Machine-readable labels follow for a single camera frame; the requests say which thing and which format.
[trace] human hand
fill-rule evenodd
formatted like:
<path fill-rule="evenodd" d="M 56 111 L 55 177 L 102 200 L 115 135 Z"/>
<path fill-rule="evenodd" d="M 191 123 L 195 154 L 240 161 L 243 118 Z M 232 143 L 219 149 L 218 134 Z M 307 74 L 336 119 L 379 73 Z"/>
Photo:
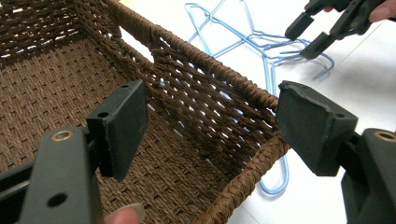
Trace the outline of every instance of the human hand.
<path fill-rule="evenodd" d="M 124 206 L 105 217 L 105 224 L 140 224 L 145 218 L 142 203 Z"/>
<path fill-rule="evenodd" d="M 332 7 L 325 7 L 324 11 L 332 11 Z M 386 0 L 371 12 L 369 21 L 383 21 L 393 16 L 396 16 L 396 0 Z"/>

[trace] clamp jaw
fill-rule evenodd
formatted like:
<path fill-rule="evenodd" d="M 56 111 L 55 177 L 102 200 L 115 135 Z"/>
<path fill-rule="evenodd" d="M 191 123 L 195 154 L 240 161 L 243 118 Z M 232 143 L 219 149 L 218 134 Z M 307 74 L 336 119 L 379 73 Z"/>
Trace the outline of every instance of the clamp jaw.
<path fill-rule="evenodd" d="M 314 21 L 311 16 L 318 14 L 325 7 L 333 7 L 338 12 L 344 11 L 329 35 L 321 33 L 300 53 L 308 60 L 315 59 L 335 40 L 342 40 L 348 35 L 365 34 L 371 25 L 370 13 L 383 2 L 384 0 L 310 0 L 304 8 L 305 12 L 289 26 L 285 36 L 295 40 Z"/>

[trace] white surface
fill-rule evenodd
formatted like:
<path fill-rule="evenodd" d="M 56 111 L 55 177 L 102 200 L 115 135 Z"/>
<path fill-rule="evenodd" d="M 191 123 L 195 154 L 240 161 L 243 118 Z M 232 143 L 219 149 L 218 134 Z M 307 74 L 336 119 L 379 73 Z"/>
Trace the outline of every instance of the white surface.
<path fill-rule="evenodd" d="M 187 40 L 194 30 L 184 10 L 187 1 L 173 0 L 123 0 L 128 7 L 160 24 L 175 35 Z M 190 0 L 212 9 L 218 1 Z M 238 1 L 228 0 L 217 17 L 234 27 L 244 29 L 247 21 Z M 283 35 L 286 28 L 303 12 L 307 0 L 250 0 L 248 1 L 256 29 L 271 34 Z M 314 23 L 303 34 L 313 40 L 322 31 L 328 32 L 340 14 L 319 13 Z M 232 35 L 209 26 L 205 32 L 211 48 L 221 49 Z M 276 69 L 277 82 L 283 79 L 304 83 L 359 117 L 356 132 L 366 128 L 396 130 L 396 23 L 385 21 L 372 25 L 362 36 L 353 35 L 331 45 L 325 53 L 335 60 L 335 68 L 322 80 L 313 77 L 323 70 L 323 59 L 284 64 Z M 199 41 L 193 44 L 201 48 Z M 219 58 L 224 64 L 247 76 L 264 88 L 262 60 L 248 47 L 240 47 Z M 290 183 L 282 195 L 268 196 L 257 187 L 242 206 L 230 218 L 236 223 L 347 223 L 340 181 L 337 177 L 316 177 L 304 165 L 297 154 L 288 153 Z M 280 168 L 275 167 L 265 176 L 268 187 L 280 182 Z"/>

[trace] wicker basket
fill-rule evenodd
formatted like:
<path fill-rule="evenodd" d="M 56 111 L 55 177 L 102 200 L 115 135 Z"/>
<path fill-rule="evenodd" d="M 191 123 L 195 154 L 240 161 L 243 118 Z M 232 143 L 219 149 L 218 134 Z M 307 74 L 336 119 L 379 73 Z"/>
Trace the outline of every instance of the wicker basket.
<path fill-rule="evenodd" d="M 150 125 L 126 179 L 99 177 L 106 214 L 142 202 L 145 223 L 225 223 L 289 148 L 275 96 L 118 1 L 1 4 L 0 172 L 33 160 L 45 132 L 85 126 L 135 79 L 147 85 Z"/>

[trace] blue wire hanger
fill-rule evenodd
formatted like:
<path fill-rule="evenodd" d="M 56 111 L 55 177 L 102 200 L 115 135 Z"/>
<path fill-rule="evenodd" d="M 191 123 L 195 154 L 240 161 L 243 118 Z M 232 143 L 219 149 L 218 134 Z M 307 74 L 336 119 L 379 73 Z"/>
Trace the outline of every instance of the blue wire hanger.
<path fill-rule="evenodd" d="M 261 56 L 262 56 L 262 63 L 264 67 L 264 74 L 265 74 L 265 85 L 266 89 L 268 92 L 270 92 L 273 95 L 277 95 L 277 87 L 276 87 L 276 66 L 280 65 L 281 63 L 285 61 L 295 61 L 295 60 L 300 60 L 302 57 L 300 56 L 300 50 L 294 50 L 294 51 L 280 51 L 279 55 L 270 55 L 269 51 L 271 49 L 278 49 L 282 48 L 285 46 L 289 45 L 302 45 L 302 47 L 306 47 L 310 42 L 304 39 L 296 39 L 294 41 L 288 40 L 285 36 L 282 35 L 270 35 L 267 34 L 263 31 L 258 31 L 254 27 L 253 19 L 251 18 L 250 11 L 248 9 L 248 3 L 246 0 L 239 0 L 240 2 L 243 3 L 243 7 L 245 10 L 245 14 L 247 17 L 247 21 L 249 24 L 249 29 L 250 29 L 250 34 L 244 35 L 238 30 L 234 29 L 231 25 L 228 23 L 220 20 L 219 18 L 215 17 L 215 14 L 219 11 L 221 6 L 223 6 L 225 0 L 221 0 L 216 7 L 210 12 L 204 7 L 196 4 L 196 3 L 186 3 L 184 8 L 186 9 L 191 23 L 194 26 L 195 33 L 192 35 L 192 37 L 189 39 L 189 42 L 192 42 L 196 37 L 199 37 L 205 52 L 213 56 L 214 58 L 218 58 L 219 56 L 243 45 L 243 44 L 249 44 L 253 49 L 257 50 Z M 192 9 L 198 8 L 204 12 L 205 15 L 205 20 L 201 25 L 198 25 L 193 13 Z M 212 53 L 210 47 L 207 45 L 207 42 L 202 34 L 202 30 L 205 28 L 205 26 L 209 23 L 215 23 L 218 24 L 224 28 L 226 28 L 228 31 L 230 31 L 233 35 L 236 35 L 239 37 L 239 40 L 232 43 L 231 45 L 219 50 L 218 52 Z M 271 40 L 271 44 L 259 44 L 256 40 Z M 330 67 L 327 68 L 325 71 L 319 73 L 316 78 L 323 78 L 326 75 L 330 73 L 330 71 L 334 68 L 334 61 L 331 57 L 329 57 L 326 54 L 321 54 L 321 56 L 325 57 L 327 60 L 330 62 Z M 288 166 L 288 161 L 286 156 L 282 157 L 281 159 L 281 165 L 282 165 L 282 173 L 283 173 L 283 183 L 276 189 L 268 189 L 262 180 L 260 180 L 260 187 L 264 192 L 267 194 L 271 195 L 277 195 L 281 192 L 283 192 L 287 185 L 289 184 L 289 179 L 290 179 L 290 174 L 289 174 L 289 166 Z"/>

